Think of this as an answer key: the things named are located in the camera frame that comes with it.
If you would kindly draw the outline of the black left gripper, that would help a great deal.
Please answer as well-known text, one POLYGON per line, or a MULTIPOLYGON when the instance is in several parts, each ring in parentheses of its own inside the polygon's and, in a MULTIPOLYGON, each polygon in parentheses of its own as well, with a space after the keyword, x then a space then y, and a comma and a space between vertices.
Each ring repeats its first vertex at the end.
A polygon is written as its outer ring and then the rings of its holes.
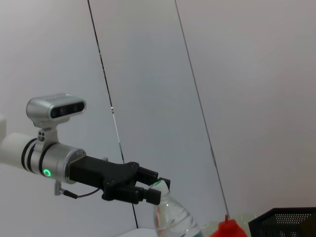
POLYGON ((85 156, 69 166, 69 179, 103 191, 102 199, 120 200, 138 204, 145 200, 160 204, 161 192, 170 191, 170 180, 159 177, 158 173, 138 163, 124 164, 85 156), (136 187, 136 182, 149 186, 136 187))

